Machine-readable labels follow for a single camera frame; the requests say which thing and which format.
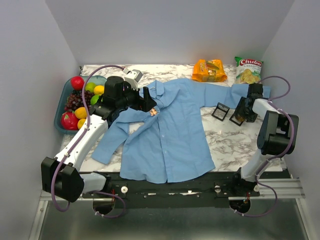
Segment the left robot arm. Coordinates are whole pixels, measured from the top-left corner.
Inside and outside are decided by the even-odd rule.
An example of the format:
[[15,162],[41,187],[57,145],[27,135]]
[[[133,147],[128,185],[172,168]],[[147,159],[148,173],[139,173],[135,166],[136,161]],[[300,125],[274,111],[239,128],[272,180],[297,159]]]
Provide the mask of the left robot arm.
[[59,197],[69,203],[90,192],[107,197],[111,191],[107,175],[80,173],[86,156],[121,112],[129,108],[149,112],[156,105],[146,86],[140,89],[134,79],[127,77],[108,77],[104,93],[90,107],[85,123],[74,138],[54,158],[46,157],[42,161],[42,189],[50,193],[53,200]]

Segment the black brooch box yellow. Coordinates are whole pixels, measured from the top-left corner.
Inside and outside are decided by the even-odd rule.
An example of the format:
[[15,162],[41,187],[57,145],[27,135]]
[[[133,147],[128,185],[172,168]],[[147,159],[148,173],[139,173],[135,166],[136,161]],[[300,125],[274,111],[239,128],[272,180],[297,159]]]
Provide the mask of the black brooch box yellow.
[[241,126],[246,121],[246,116],[242,110],[235,110],[229,120],[237,126]]

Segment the black brooch box red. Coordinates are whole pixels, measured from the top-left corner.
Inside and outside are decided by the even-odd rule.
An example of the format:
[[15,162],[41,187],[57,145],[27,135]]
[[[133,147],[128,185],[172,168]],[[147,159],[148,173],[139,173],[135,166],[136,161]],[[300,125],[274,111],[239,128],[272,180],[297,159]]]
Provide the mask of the black brooch box red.
[[220,102],[217,103],[213,113],[211,114],[212,117],[215,119],[223,122],[229,112],[230,108]]

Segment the red orange leaf brooch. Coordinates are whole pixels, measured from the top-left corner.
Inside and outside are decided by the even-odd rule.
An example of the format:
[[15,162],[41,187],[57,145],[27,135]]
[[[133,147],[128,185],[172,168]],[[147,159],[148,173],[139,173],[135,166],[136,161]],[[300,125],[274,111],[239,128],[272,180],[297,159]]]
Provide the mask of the red orange leaf brooch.
[[150,111],[149,111],[150,115],[153,117],[153,116],[156,116],[158,114],[158,111],[155,109],[155,108],[152,108]]

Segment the light blue button shirt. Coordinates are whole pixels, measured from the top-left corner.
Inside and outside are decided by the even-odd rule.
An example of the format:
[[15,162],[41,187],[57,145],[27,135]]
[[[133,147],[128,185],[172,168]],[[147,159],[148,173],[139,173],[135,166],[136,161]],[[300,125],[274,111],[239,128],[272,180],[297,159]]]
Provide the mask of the light blue button shirt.
[[120,176],[155,184],[178,183],[213,170],[201,108],[222,103],[234,109],[248,85],[222,86],[179,78],[153,81],[156,114],[127,109],[103,135],[91,157],[108,164],[122,146]]

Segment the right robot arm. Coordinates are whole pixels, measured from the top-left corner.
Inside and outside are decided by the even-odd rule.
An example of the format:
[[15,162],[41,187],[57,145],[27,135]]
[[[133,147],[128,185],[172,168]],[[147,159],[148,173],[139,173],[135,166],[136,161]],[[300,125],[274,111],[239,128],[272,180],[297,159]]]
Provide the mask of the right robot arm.
[[243,122],[253,123],[257,117],[263,119],[257,136],[257,150],[233,175],[230,183],[230,191],[236,196],[252,192],[271,162],[295,149],[299,117],[273,106],[271,100],[263,97],[263,86],[252,83],[229,120],[241,126]]

